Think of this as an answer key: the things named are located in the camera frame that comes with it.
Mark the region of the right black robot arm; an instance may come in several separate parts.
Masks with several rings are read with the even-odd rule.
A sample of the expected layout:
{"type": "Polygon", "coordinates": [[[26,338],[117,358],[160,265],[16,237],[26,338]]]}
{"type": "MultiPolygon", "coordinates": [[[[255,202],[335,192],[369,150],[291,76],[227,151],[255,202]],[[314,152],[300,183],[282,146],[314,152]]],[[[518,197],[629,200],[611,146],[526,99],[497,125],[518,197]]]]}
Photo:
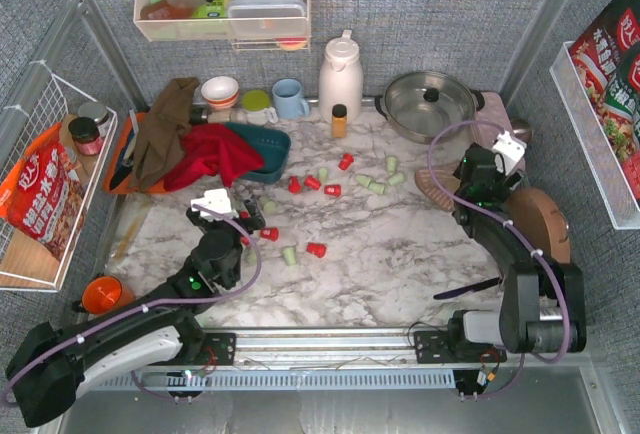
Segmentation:
{"type": "Polygon", "coordinates": [[[511,353],[581,352],[587,343],[582,272],[536,253],[517,230],[504,208],[511,182],[500,167],[493,152],[471,144],[454,171],[460,186],[453,214],[502,273],[499,343],[511,353]]]}

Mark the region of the red cloth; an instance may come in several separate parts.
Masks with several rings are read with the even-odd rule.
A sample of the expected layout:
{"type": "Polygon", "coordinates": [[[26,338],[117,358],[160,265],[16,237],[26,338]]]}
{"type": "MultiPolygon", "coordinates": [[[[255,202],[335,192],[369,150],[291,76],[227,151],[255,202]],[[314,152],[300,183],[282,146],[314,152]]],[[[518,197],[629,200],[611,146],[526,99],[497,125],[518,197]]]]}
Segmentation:
{"type": "Polygon", "coordinates": [[[202,177],[219,176],[226,188],[265,165],[264,158],[223,124],[197,125],[182,137],[182,160],[163,177],[167,192],[184,189],[202,177]]]}

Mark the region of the brown cloth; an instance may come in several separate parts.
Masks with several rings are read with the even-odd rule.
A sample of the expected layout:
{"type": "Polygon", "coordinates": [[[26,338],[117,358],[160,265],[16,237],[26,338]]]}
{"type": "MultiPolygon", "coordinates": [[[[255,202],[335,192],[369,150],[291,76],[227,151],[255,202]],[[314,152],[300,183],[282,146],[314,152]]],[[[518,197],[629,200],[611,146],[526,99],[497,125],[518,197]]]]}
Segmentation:
{"type": "Polygon", "coordinates": [[[190,111],[200,82],[171,79],[145,115],[134,148],[129,188],[147,192],[184,157],[181,138],[191,130],[190,111]]]}

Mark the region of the teal storage basket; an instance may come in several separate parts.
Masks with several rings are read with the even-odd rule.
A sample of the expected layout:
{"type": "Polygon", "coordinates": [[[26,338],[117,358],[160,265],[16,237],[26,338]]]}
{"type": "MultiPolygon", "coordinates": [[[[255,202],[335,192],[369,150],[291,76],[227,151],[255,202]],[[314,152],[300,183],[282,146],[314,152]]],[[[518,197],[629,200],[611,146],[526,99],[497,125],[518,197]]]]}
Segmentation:
{"type": "Polygon", "coordinates": [[[225,126],[242,138],[261,155],[264,166],[241,176],[242,180],[262,184],[274,184],[279,181],[287,165],[291,138],[278,129],[227,122],[225,126]]]}

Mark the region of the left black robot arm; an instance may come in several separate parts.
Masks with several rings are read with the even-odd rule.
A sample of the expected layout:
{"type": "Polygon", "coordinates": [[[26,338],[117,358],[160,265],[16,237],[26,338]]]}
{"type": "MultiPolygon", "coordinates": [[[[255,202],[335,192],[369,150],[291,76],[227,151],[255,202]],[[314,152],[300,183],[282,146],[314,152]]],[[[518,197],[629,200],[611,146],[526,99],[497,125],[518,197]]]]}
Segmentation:
{"type": "Polygon", "coordinates": [[[33,327],[9,361],[4,403],[29,428],[63,415],[95,385],[147,365],[192,361],[206,340],[197,315],[241,293],[242,239],[265,227],[254,199],[241,214],[220,215],[202,203],[186,216],[203,235],[179,271],[132,303],[55,329],[33,327]]]}

